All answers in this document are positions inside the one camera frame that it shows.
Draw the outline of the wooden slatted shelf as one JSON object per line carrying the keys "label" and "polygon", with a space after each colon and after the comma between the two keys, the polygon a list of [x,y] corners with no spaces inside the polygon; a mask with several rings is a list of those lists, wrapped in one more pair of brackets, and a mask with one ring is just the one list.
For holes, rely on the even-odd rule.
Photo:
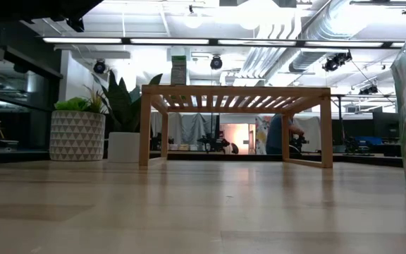
{"label": "wooden slatted shelf", "polygon": [[[143,85],[140,114],[139,165],[149,164],[151,108],[162,115],[161,156],[168,156],[168,114],[230,113],[282,114],[283,161],[310,167],[333,166],[331,90],[327,87],[229,87],[200,85]],[[320,106],[321,161],[292,159],[289,151],[288,119],[296,113]]]}

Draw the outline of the grey curtain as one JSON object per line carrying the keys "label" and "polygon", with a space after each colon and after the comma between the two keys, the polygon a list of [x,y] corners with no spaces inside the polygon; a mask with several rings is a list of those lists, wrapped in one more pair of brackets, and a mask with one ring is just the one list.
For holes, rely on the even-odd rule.
{"label": "grey curtain", "polygon": [[216,115],[169,113],[168,139],[176,145],[200,145],[197,140],[214,133],[217,123]]}

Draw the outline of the white patterned cloth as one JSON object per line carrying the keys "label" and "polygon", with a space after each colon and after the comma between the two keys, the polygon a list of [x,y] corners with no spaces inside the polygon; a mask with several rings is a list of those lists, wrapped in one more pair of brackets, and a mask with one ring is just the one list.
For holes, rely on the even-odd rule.
{"label": "white patterned cloth", "polygon": [[266,154],[266,139],[270,121],[270,116],[257,116],[255,118],[255,151],[257,155]]}

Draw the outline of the person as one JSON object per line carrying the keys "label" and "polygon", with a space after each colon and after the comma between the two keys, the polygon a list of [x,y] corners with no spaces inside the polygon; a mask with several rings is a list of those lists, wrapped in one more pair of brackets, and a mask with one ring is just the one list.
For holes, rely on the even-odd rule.
{"label": "person", "polygon": [[[287,120],[290,133],[304,135],[305,132],[293,123],[293,118],[290,116]],[[282,130],[283,130],[283,115],[275,114],[270,121],[269,129],[266,137],[266,153],[267,155],[282,154]]]}

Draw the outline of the dark green plant white pot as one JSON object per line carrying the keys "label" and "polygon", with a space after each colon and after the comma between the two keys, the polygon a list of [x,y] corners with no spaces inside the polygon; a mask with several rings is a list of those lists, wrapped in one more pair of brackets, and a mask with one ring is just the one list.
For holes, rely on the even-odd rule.
{"label": "dark green plant white pot", "polygon": [[101,100],[113,121],[107,159],[113,163],[138,163],[142,95],[139,87],[128,91],[124,79],[109,71],[108,87],[101,87]]}

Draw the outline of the long ceiling light strip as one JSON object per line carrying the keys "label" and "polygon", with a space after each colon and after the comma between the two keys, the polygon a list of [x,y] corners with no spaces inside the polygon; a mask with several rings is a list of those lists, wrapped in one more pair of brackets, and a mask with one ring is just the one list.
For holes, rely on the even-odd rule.
{"label": "long ceiling light strip", "polygon": [[359,40],[279,40],[219,39],[178,37],[43,37],[49,44],[139,45],[139,46],[203,46],[203,47],[273,47],[308,49],[399,49],[403,41]]}

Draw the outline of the light green plant patterned pot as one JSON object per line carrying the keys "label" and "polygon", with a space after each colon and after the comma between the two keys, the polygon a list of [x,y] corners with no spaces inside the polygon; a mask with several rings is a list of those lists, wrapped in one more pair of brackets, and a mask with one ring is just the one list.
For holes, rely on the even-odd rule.
{"label": "light green plant patterned pot", "polygon": [[49,157],[53,161],[90,162],[104,156],[106,116],[102,93],[55,103],[51,114]]}

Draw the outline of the blue bin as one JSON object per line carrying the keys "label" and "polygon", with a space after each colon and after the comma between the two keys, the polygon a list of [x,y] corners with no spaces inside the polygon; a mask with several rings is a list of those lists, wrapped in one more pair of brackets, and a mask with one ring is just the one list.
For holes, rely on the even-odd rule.
{"label": "blue bin", "polygon": [[361,146],[381,145],[383,143],[382,138],[374,136],[355,136],[355,140]]}

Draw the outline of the black aluminium table frame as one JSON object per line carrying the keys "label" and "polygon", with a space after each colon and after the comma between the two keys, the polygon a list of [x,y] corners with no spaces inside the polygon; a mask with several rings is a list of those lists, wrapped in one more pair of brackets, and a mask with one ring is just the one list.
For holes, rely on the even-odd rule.
{"label": "black aluminium table frame", "polygon": [[[227,161],[227,162],[282,162],[281,155],[233,155],[224,153],[205,152],[169,152],[169,160],[185,161]],[[10,162],[31,162],[50,160],[49,153],[45,151],[34,152],[0,152],[0,164]],[[399,157],[373,157],[334,154],[334,162],[346,162],[355,164],[368,164],[387,167],[403,167]]]}

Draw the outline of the silver ventilation duct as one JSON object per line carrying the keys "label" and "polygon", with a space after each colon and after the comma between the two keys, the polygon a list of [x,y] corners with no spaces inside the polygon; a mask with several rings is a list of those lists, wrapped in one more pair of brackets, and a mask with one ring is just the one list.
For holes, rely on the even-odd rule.
{"label": "silver ventilation duct", "polygon": [[[331,0],[327,7],[306,28],[301,40],[348,40],[357,33],[355,28],[349,28],[350,18],[348,9],[352,0]],[[296,54],[289,64],[289,71],[302,73],[324,54],[322,52],[303,52]]]}

